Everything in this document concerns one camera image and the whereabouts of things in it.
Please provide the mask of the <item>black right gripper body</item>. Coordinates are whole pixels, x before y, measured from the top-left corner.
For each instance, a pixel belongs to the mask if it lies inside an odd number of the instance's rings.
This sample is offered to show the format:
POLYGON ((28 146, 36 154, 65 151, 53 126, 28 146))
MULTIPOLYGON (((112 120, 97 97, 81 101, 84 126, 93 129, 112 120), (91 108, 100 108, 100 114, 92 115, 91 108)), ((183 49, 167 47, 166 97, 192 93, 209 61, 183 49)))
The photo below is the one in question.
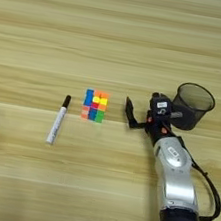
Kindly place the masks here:
POLYGON ((171 114, 158 114, 155 111, 148 110, 146 120, 137 122, 134 117, 130 120, 129 127, 131 129, 144 129, 146 134, 151 138, 152 144, 163 138, 175 137, 171 129, 171 114))

